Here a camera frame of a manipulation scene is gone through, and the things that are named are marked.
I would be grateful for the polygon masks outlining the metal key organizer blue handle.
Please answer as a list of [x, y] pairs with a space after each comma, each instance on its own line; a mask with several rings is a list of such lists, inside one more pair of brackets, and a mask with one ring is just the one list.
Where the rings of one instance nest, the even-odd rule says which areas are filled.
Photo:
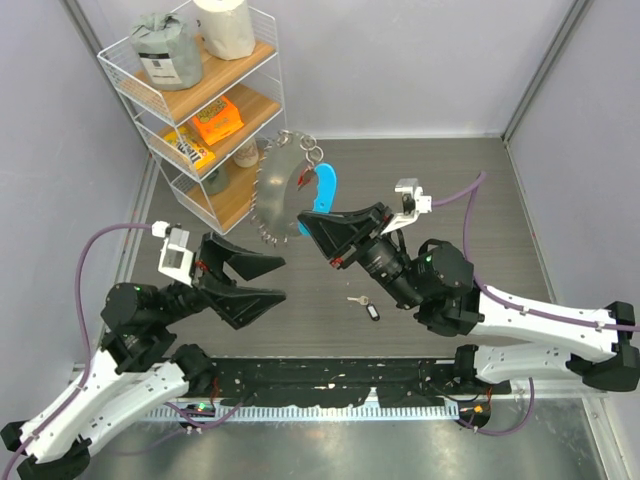
[[304, 207], [298, 202], [287, 207], [289, 184], [294, 183], [295, 191], [300, 192], [303, 188], [297, 190], [297, 181], [306, 168], [316, 172], [308, 184], [315, 185], [309, 209], [328, 213], [338, 190], [338, 176], [334, 167], [324, 160], [324, 151], [316, 138], [300, 131], [281, 130], [266, 143], [254, 182], [250, 215], [264, 243], [285, 245], [291, 238], [309, 234], [297, 220]]

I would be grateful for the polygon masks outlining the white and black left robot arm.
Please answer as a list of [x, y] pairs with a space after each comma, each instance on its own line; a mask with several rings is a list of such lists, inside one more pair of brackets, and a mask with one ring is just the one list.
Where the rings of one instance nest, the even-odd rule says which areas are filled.
[[111, 288], [101, 312], [107, 332], [79, 377], [32, 419], [2, 428], [13, 453], [4, 478], [15, 472], [22, 479], [75, 479], [115, 436], [157, 406], [214, 392], [216, 368], [198, 345], [165, 355], [176, 339], [170, 325], [210, 309], [239, 330], [285, 300], [281, 290], [240, 286], [224, 271], [230, 266], [250, 281], [283, 267], [282, 257], [241, 248], [214, 232], [191, 251], [189, 234], [179, 226], [157, 222], [149, 229], [162, 240], [158, 270], [170, 284]]

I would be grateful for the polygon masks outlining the red key tag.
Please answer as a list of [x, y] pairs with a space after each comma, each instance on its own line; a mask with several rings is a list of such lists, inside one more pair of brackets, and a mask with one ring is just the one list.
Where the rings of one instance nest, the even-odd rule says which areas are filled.
[[306, 168], [299, 176], [297, 181], [297, 190], [300, 191], [302, 188], [307, 186], [311, 180], [315, 177], [316, 172], [314, 169]]

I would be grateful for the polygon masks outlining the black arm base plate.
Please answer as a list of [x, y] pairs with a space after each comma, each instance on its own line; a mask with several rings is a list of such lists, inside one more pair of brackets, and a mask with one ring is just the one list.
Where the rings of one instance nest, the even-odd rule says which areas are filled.
[[512, 392], [507, 381], [491, 386], [462, 376], [449, 359], [218, 357], [211, 363], [213, 380], [191, 388], [186, 398], [220, 400], [224, 406], [345, 408], [363, 405], [376, 392], [379, 404], [391, 408]]

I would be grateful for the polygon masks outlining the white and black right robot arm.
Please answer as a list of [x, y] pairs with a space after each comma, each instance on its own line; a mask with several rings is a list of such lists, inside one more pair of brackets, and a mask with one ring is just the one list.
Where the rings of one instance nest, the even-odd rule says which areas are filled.
[[448, 241], [428, 239], [409, 257], [402, 230], [430, 211], [408, 201], [403, 212], [373, 206], [344, 213], [303, 211], [298, 220], [336, 269], [359, 264], [429, 331], [445, 336], [515, 339], [497, 348], [464, 345], [455, 355], [455, 387], [473, 394], [486, 384], [519, 378], [578, 378], [598, 390], [632, 392], [639, 385], [639, 350], [631, 343], [633, 307], [567, 308], [525, 299], [489, 285]]

